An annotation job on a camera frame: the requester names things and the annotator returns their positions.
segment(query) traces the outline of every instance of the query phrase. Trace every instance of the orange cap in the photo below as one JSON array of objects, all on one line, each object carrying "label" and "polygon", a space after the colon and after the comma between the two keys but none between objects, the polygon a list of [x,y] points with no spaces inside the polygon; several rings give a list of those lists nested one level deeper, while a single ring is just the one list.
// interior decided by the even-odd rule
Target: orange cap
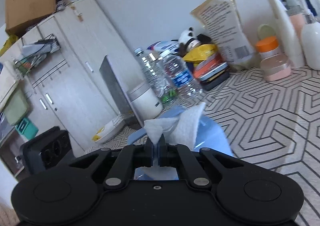
[{"label": "orange cap", "polygon": [[279,46],[276,36],[270,36],[256,43],[258,52],[265,53],[276,49]]}]

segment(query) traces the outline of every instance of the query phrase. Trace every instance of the white plastic bottle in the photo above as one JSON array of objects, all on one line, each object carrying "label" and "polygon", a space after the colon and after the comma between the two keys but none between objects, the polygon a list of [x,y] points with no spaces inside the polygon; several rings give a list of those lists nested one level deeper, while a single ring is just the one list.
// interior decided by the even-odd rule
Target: white plastic bottle
[{"label": "white plastic bottle", "polygon": [[301,31],[301,44],[308,66],[320,71],[320,23],[311,13],[305,0],[299,0],[303,7],[306,24]]},{"label": "white plastic bottle", "polygon": [[170,76],[180,96],[187,99],[202,93],[201,85],[193,78],[186,62],[180,56],[172,55],[170,50],[166,50],[160,57],[163,58],[164,71]]},{"label": "white plastic bottle", "polygon": [[286,12],[286,8],[280,0],[269,0],[273,15],[280,32],[280,38],[284,47],[284,53],[290,59],[294,68],[304,66],[305,60],[298,35]]},{"label": "white plastic bottle", "polygon": [[316,19],[318,22],[320,21],[320,0],[315,0],[316,1],[316,4],[317,4],[317,13],[318,13],[318,19]]}]

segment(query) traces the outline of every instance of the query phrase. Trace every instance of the cabinet handle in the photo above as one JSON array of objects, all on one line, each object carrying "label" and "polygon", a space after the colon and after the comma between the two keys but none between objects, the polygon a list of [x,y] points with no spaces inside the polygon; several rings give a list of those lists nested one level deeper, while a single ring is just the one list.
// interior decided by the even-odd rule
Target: cabinet handle
[{"label": "cabinet handle", "polygon": [[87,67],[89,68],[90,72],[92,72],[92,73],[93,73],[94,71],[93,71],[93,69],[92,69],[91,65],[90,65],[88,62],[85,62],[85,64],[86,64],[86,65],[87,65]]},{"label": "cabinet handle", "polygon": [[53,104],[53,101],[52,101],[52,99],[50,98],[49,94],[46,93],[45,96],[47,97],[48,101],[49,101],[51,104]]},{"label": "cabinet handle", "polygon": [[44,104],[44,102],[43,102],[42,99],[40,99],[39,101],[40,101],[40,103],[41,103],[41,105],[42,105],[42,107],[43,107],[44,109],[48,109],[47,106]]}]

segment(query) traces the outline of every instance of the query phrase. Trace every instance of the patterned floor mat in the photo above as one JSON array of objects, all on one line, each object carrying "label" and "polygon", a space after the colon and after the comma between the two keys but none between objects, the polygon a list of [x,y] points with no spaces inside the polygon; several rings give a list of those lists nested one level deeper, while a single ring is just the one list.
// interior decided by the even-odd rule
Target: patterned floor mat
[{"label": "patterned floor mat", "polygon": [[[305,201],[296,222],[320,225],[320,72],[308,67],[266,82],[259,68],[234,73],[195,101],[206,103],[205,115],[224,129],[237,158],[285,174],[302,188]],[[134,130],[125,127],[101,147],[122,148]]]}]

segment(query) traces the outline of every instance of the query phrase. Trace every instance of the white cloth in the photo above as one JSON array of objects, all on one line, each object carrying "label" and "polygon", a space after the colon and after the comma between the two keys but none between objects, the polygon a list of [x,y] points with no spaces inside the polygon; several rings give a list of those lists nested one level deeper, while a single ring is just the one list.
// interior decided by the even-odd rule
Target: white cloth
[{"label": "white cloth", "polygon": [[18,86],[18,80],[11,69],[13,69],[12,64],[6,61],[0,73],[0,112]]},{"label": "white cloth", "polygon": [[[183,144],[192,151],[204,107],[205,103],[201,102],[182,112],[180,117],[146,120],[144,129],[154,145],[159,142],[163,134],[168,144]],[[159,167],[156,159],[154,159],[153,167],[143,167],[143,171],[154,180],[173,180],[177,177],[175,168]]]}]

